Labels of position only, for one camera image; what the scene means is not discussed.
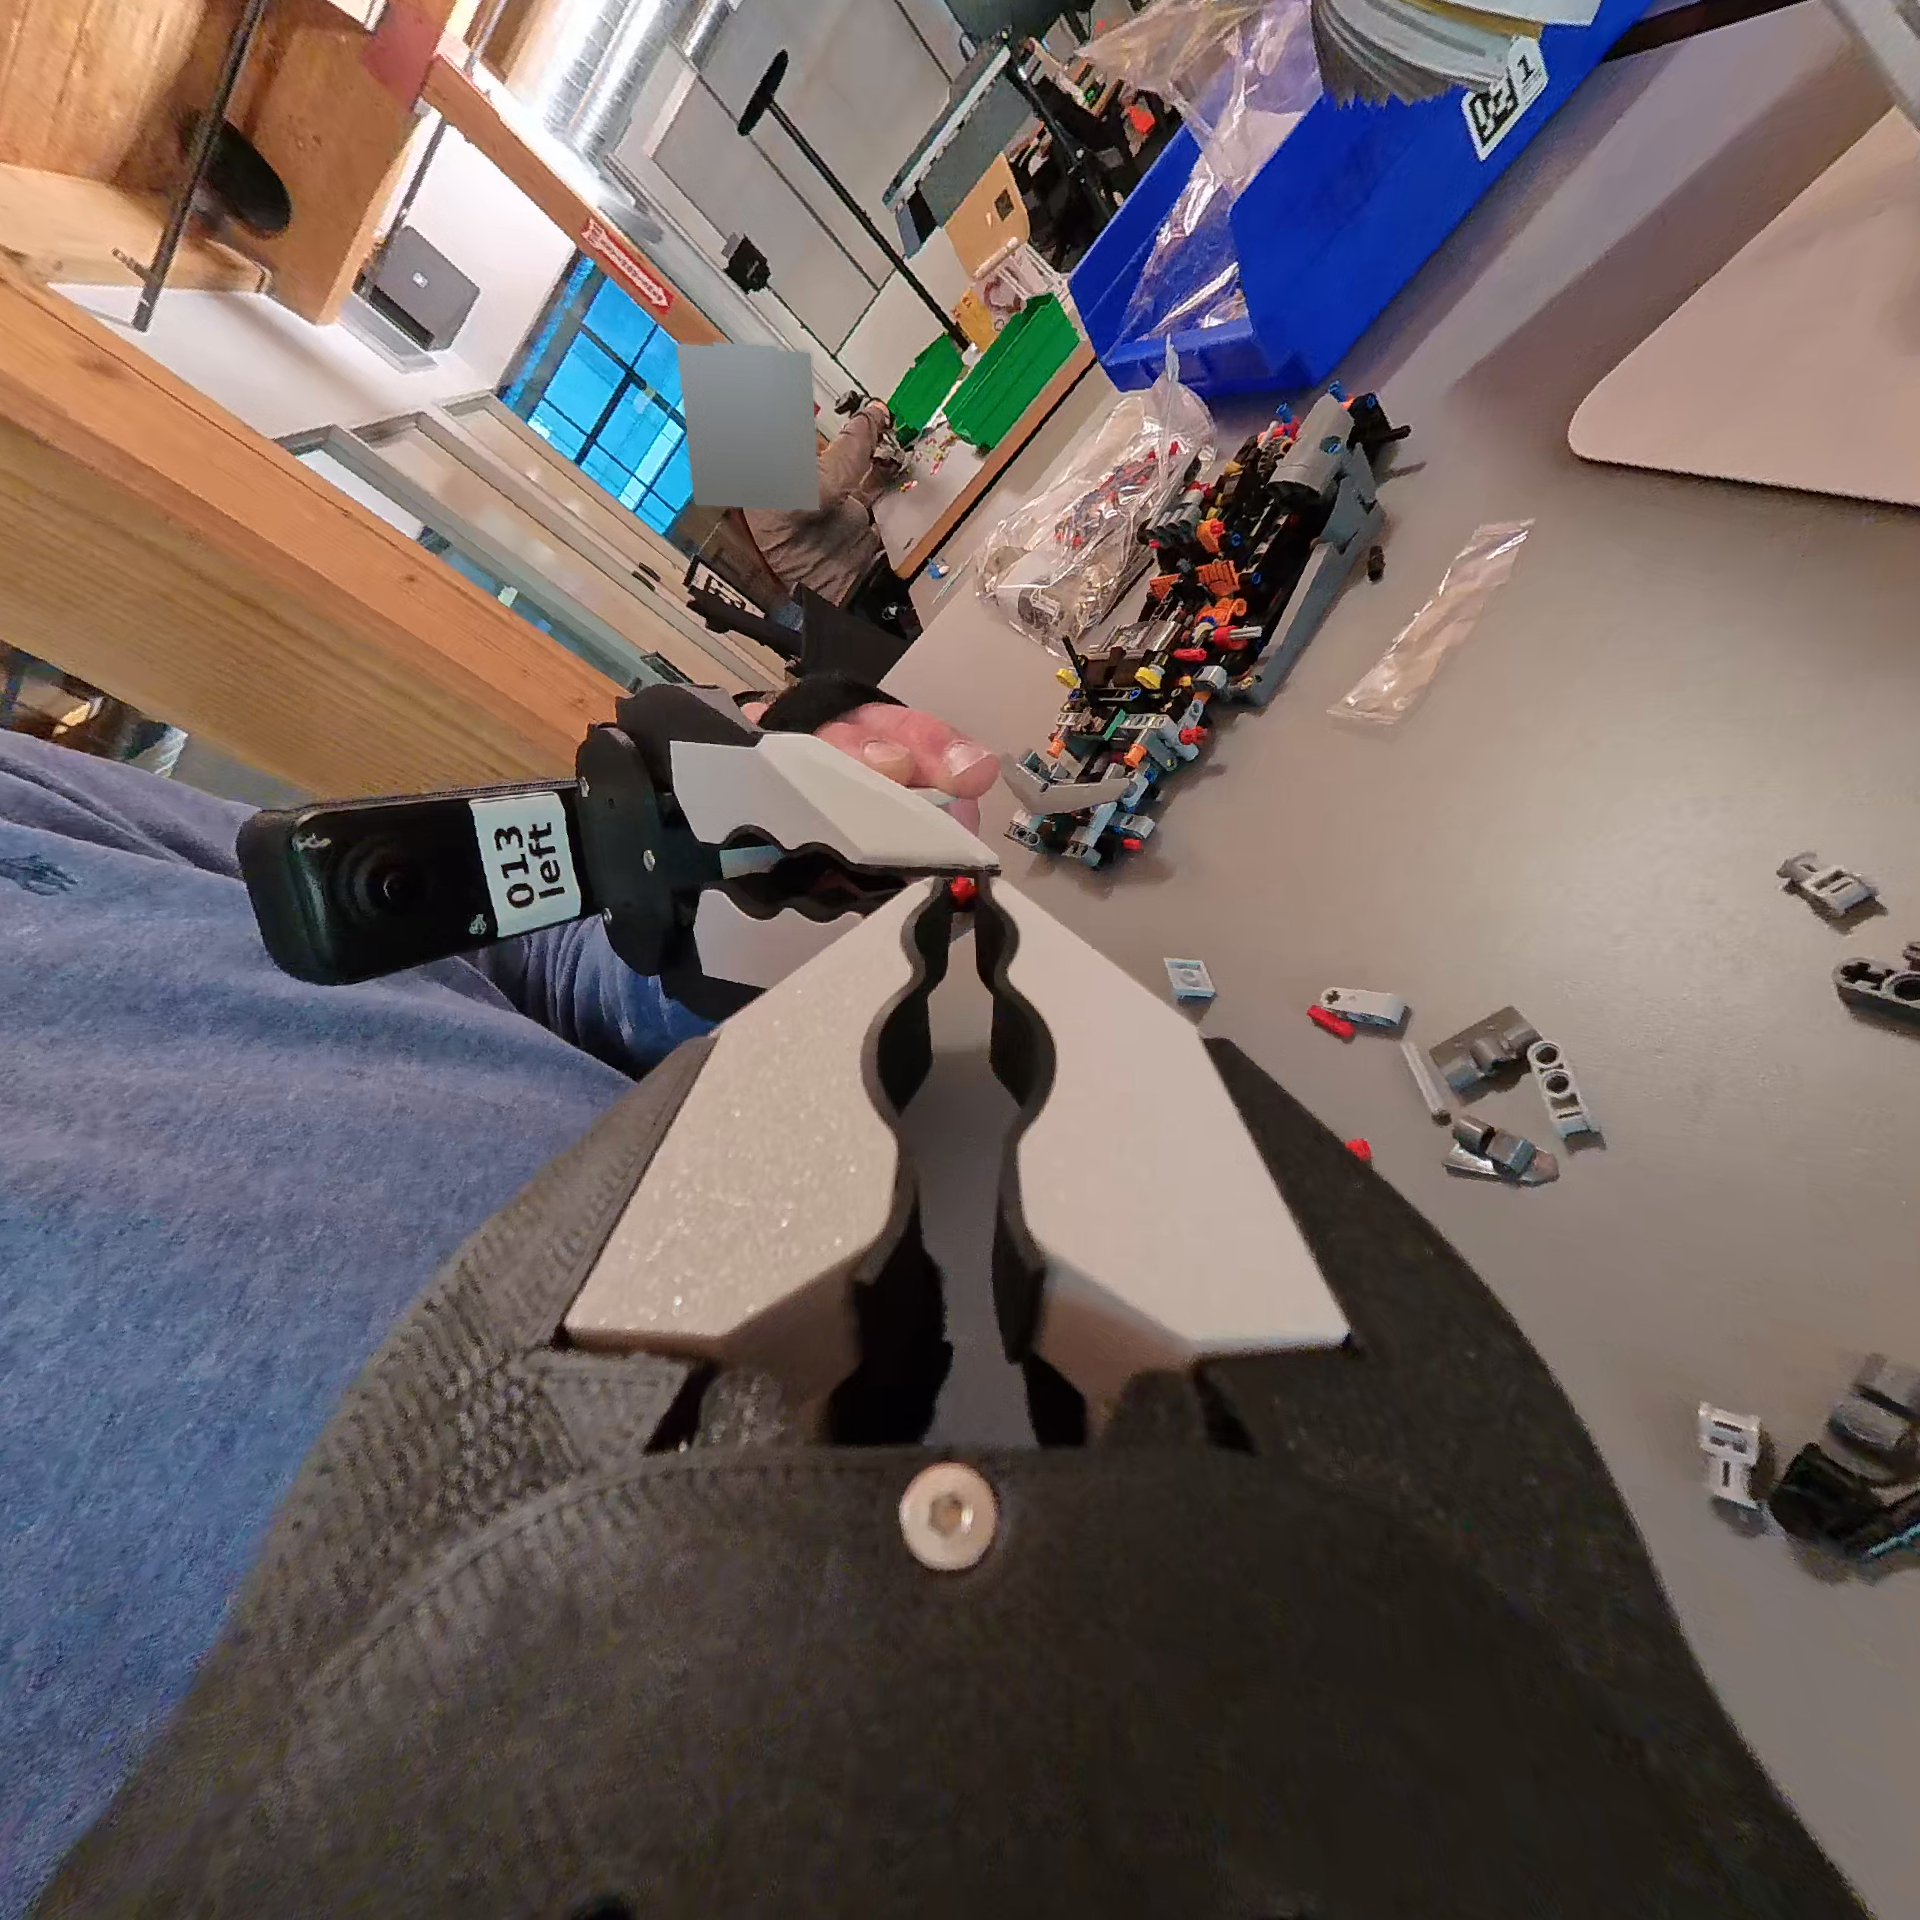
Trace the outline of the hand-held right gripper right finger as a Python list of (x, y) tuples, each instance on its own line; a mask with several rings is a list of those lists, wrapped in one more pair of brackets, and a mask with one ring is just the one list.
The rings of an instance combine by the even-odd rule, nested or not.
[(992, 1290), (1042, 1425), (1140, 1377), (1343, 1346), (1351, 1321), (1195, 1026), (1006, 880), (976, 902), (1015, 1102)]

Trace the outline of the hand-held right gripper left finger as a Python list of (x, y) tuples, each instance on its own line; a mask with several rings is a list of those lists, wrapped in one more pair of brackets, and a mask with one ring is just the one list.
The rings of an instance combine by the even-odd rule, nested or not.
[(952, 904), (915, 880), (719, 1025), (566, 1307), (589, 1354), (772, 1378), (839, 1446), (908, 1446), (952, 1362), (900, 1117)]

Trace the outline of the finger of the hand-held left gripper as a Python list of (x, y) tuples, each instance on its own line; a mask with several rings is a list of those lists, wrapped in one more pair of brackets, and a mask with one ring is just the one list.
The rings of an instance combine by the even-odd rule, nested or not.
[(908, 887), (893, 885), (870, 904), (831, 905), (823, 920), (796, 905), (754, 917), (711, 889), (693, 933), (708, 982), (756, 991), (750, 1023), (856, 1025), (908, 982), (898, 933), (904, 905)]
[(999, 874), (994, 850), (928, 791), (900, 784), (815, 737), (762, 735), (752, 745), (676, 739), (674, 803), (708, 849), (758, 839), (827, 853), (856, 874)]

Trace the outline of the scattered loose lego pieces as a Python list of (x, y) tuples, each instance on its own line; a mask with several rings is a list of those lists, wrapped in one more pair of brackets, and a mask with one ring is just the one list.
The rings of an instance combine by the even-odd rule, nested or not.
[[(1503, 1186), (1549, 1182), (1548, 1151), (1469, 1113), (1472, 1095), (1512, 1073), (1542, 1098), (1555, 1137), (1595, 1141), (1599, 1127), (1568, 1054), (1512, 1008), (1460, 1029), (1436, 1048), (1400, 1046), (1429, 1118), (1447, 1126), (1447, 1168)], [(1829, 1407), (1821, 1433), (1778, 1461), (1759, 1417), (1695, 1407), (1708, 1501), (1768, 1521), (1790, 1542), (1851, 1569), (1910, 1565), (1917, 1550), (1917, 1374), (1869, 1354)]]

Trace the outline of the clear bag of lego parts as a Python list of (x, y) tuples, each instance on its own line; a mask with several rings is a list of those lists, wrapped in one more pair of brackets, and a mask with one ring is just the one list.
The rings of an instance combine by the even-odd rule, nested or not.
[(1152, 387), (1120, 395), (1062, 477), (990, 528), (974, 558), (976, 597), (1067, 658), (1150, 563), (1146, 531), (1213, 458), (1215, 424), (1168, 344)]

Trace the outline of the neighbouring grey table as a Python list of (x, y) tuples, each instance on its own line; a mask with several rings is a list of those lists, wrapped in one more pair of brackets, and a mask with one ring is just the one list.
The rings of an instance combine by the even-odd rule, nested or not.
[(1093, 346), (1079, 344), (992, 451), (952, 441), (940, 462), (930, 451), (916, 456), (904, 483), (874, 511), (893, 576), (911, 586), (976, 513), (1035, 490), (1115, 399)]

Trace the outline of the glass partition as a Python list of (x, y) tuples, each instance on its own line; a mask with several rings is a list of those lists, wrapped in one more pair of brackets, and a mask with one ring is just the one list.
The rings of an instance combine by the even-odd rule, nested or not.
[(279, 445), (619, 689), (787, 682), (780, 657), (699, 621), (672, 542), (491, 394)]

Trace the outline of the blue-lit window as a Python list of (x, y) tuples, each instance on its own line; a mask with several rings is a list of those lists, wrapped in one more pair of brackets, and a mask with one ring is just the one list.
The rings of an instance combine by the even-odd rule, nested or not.
[(584, 255), (543, 305), (495, 395), (660, 538), (691, 506), (674, 338)]

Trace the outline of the large wooden beam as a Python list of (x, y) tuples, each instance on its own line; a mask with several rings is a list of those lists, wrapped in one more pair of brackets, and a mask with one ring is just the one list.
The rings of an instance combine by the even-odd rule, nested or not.
[(10, 263), (2, 639), (318, 798), (559, 779), (621, 697)]

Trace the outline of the cardboard box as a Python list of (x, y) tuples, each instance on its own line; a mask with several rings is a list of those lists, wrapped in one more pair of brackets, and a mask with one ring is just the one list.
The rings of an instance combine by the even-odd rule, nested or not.
[(951, 253), (972, 282), (982, 282), (1013, 253), (1028, 248), (1031, 223), (1015, 168), (997, 154), (944, 223)]

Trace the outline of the small empty clear bag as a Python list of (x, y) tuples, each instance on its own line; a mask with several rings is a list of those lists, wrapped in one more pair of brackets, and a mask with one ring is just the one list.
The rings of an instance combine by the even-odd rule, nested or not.
[(1365, 730), (1392, 730), (1426, 701), (1451, 655), (1462, 648), (1494, 592), (1520, 563), (1534, 520), (1488, 522), (1454, 557), (1439, 586), (1328, 718)]

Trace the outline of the crumpled clear plastic bags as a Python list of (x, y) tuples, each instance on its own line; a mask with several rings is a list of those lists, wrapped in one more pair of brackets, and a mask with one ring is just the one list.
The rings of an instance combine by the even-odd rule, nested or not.
[(1312, 287), (1332, 166), (1315, 112), (1365, 90), (1346, 5), (1147, 5), (1082, 56), (1101, 81), (1170, 109), (1190, 155), (1166, 146), (1074, 277), (1104, 355), (1245, 322), (1280, 346), (1286, 305)]

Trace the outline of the white desk stand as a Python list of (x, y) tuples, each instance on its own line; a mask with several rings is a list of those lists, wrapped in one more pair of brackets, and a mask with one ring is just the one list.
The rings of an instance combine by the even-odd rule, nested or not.
[(1575, 410), (1591, 464), (1917, 506), (1917, 5), (1831, 5), (1893, 98)]

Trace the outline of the red wall sign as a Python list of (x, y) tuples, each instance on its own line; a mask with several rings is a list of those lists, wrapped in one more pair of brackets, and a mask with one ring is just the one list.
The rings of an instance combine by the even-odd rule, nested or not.
[(630, 299), (645, 305), (656, 317), (666, 318), (674, 312), (674, 290), (660, 282), (652, 267), (598, 218), (589, 216), (582, 219), (582, 226), (578, 230), (578, 253), (588, 255), (588, 258), (605, 277), (618, 282)]

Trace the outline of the wooden loft frame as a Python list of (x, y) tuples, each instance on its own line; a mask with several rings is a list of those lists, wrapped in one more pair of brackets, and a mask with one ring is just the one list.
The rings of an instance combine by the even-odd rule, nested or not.
[(559, 5), (4, 3), (4, 253), (44, 282), (139, 287), (186, 194), (192, 112), (219, 114), (290, 199), (272, 237), (183, 240), (166, 282), (340, 320), (394, 226), (423, 219), (484, 299), (541, 305), (594, 216), (674, 296), (678, 344), (724, 331), (640, 218), (539, 130), (533, 83)]

